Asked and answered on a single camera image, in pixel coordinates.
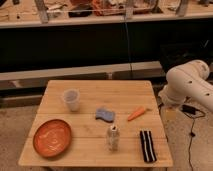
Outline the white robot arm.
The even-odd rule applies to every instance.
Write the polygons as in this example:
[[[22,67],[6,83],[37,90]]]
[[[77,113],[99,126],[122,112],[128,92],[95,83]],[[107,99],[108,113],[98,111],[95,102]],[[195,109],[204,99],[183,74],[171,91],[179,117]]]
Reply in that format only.
[[[175,66],[166,73],[167,84],[159,97],[168,107],[182,105],[190,97],[213,112],[213,85],[206,81],[209,74],[209,66],[202,60]]]

